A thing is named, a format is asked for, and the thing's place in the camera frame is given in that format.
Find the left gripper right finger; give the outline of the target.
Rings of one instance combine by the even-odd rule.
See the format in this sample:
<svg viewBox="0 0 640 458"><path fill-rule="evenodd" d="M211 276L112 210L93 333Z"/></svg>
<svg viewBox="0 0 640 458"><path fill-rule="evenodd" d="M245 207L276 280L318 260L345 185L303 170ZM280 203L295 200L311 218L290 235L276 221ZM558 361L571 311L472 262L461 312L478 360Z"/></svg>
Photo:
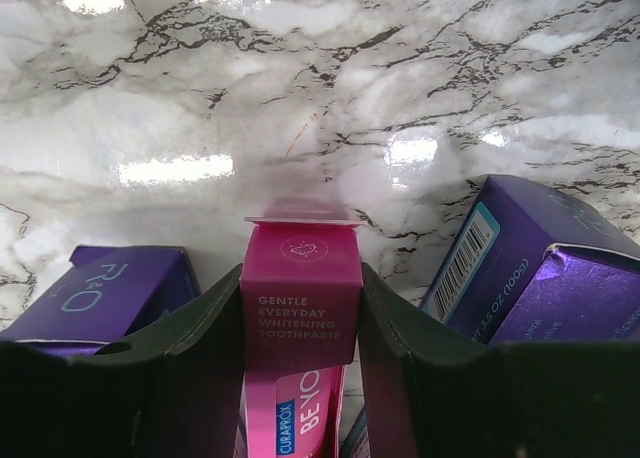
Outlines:
<svg viewBox="0 0 640 458"><path fill-rule="evenodd" d="M635 343L489 347L362 269L358 342L375 457L635 457Z"/></svg>

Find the pink toothpaste box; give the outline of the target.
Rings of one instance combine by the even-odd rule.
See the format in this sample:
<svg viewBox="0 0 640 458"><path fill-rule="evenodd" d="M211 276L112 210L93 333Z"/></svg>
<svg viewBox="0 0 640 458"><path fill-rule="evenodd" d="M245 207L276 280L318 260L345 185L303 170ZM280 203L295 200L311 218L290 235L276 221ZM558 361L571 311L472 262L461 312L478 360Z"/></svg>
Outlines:
<svg viewBox="0 0 640 458"><path fill-rule="evenodd" d="M247 452L335 457L363 288L358 224L254 223L240 277Z"/></svg>

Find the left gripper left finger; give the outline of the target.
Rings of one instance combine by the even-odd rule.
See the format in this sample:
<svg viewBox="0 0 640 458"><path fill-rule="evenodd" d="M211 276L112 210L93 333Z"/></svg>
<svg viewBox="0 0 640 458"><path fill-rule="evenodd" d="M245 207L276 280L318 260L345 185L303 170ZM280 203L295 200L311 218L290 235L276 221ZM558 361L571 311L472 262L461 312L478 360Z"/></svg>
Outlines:
<svg viewBox="0 0 640 458"><path fill-rule="evenodd" d="M240 274L94 355L3 342L2 455L231 456L244 374Z"/></svg>

